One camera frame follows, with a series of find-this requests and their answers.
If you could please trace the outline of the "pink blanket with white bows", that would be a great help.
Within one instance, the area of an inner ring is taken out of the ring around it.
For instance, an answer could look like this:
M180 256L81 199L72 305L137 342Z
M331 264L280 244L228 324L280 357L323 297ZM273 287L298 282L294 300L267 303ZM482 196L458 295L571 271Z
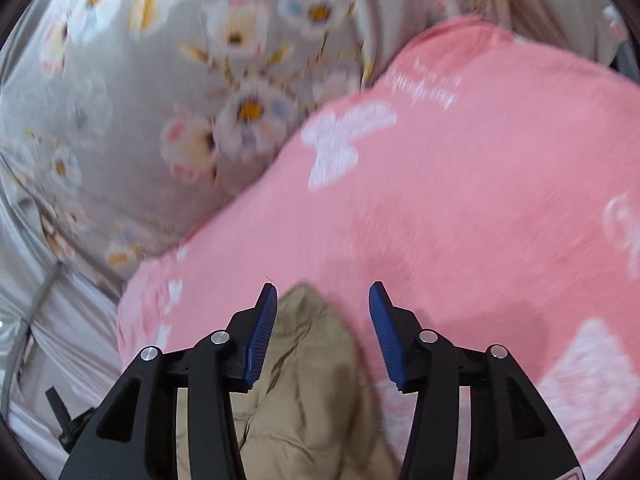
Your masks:
M119 354L189 348L263 284L307 284L354 336L398 460L413 397L385 374L377 281L454 344L506 346L599 477L639 416L638 86L478 18L431 28L142 264Z

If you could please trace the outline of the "grey floral bed sheet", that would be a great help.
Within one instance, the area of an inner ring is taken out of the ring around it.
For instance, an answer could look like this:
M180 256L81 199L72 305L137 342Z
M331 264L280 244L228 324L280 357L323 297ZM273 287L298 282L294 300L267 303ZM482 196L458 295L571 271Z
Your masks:
M323 107L371 90L456 18L609 70L629 47L613 0L29 3L1 51L1 283L58 309L75 364L89 364L83 344L106 344L105 376L75 385L89 419L133 360L118 309L142 264L252 188Z

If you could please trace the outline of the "beige quilted puffer jacket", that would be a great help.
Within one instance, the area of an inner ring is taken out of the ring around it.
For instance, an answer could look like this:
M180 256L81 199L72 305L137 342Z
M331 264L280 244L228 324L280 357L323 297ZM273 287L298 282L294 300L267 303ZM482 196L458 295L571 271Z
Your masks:
M280 299L262 374L231 404L247 478L398 475L358 344L307 284Z

